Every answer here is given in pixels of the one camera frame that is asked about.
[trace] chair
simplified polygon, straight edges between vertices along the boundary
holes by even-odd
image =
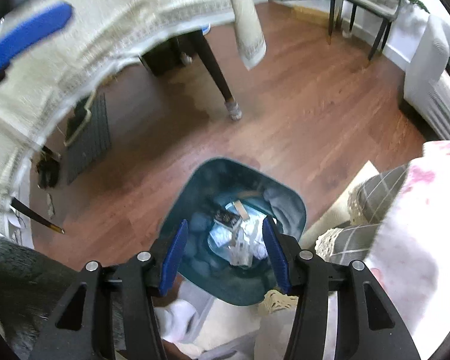
[[[347,0],[353,4],[352,8],[352,16],[350,18],[350,28],[349,31],[352,31],[353,28],[353,22],[355,21],[355,13],[356,13],[356,7],[361,7],[363,9],[366,9],[368,12],[372,12],[373,14],[380,17],[382,21],[382,25],[380,26],[380,29],[377,33],[377,37],[375,38],[375,42],[372,45],[372,49],[368,53],[368,61],[370,62],[373,58],[373,55],[377,51],[378,45],[380,43],[380,40],[383,36],[382,41],[382,51],[385,47],[385,44],[387,43],[388,35],[390,33],[390,28],[392,27],[392,23],[395,21],[395,19],[398,16],[398,10],[400,7],[401,0],[397,0],[396,4],[389,4],[391,7],[380,3],[380,1],[373,2],[370,0]],[[334,13],[335,13],[335,0],[330,0],[330,17],[329,17],[329,23],[328,23],[328,36],[329,36],[329,43],[330,39],[332,37],[332,28],[334,25]]]

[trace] lace tablecloth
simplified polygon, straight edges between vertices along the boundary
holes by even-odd
[[[71,23],[14,60],[0,84],[0,233],[6,236],[4,214],[26,172],[23,164],[105,77],[160,42],[208,23],[235,23],[247,68],[265,54],[252,0],[32,0],[7,15],[2,33],[58,1],[73,6]]]

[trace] metal screw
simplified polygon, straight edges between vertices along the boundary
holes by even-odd
[[[141,251],[139,254],[137,254],[137,258],[139,261],[148,261],[150,258],[152,258],[152,255],[147,251]]]
[[[313,257],[313,253],[309,250],[302,250],[298,255],[303,260],[311,260]]]
[[[87,263],[87,265],[85,265],[85,269],[90,272],[95,271],[97,268],[98,268],[97,261],[90,261]]]
[[[357,270],[357,271],[363,271],[365,269],[365,264],[363,264],[363,262],[359,261],[359,260],[355,260],[352,263],[352,266]]]

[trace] trash can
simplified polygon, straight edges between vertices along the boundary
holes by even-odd
[[[216,298],[248,306],[261,302],[267,291],[276,286],[268,257],[254,257],[247,269],[232,266],[217,254],[209,240],[216,225],[210,206],[224,208],[236,200],[263,215],[271,215],[281,232],[300,239],[307,214],[299,195],[259,171],[227,158],[210,159],[196,169],[166,216],[159,236],[171,235],[186,219],[188,240],[178,271]]]

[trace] trash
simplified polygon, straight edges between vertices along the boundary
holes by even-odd
[[[250,219],[250,215],[247,210],[245,210],[245,207],[240,200],[233,202],[233,205],[244,221],[248,221]]]
[[[221,223],[215,223],[208,236],[210,249],[232,266],[247,269],[252,266],[253,258],[263,260],[268,257],[262,236],[262,223],[265,214],[241,203],[241,208],[247,213],[248,220],[240,222],[235,231],[231,231]],[[235,213],[236,202],[226,206],[229,212]]]
[[[242,223],[242,218],[234,212],[218,207],[214,215],[214,222],[235,232]]]
[[[52,219],[55,216],[55,206],[53,205],[52,195],[49,193],[46,195],[46,206],[48,218]]]

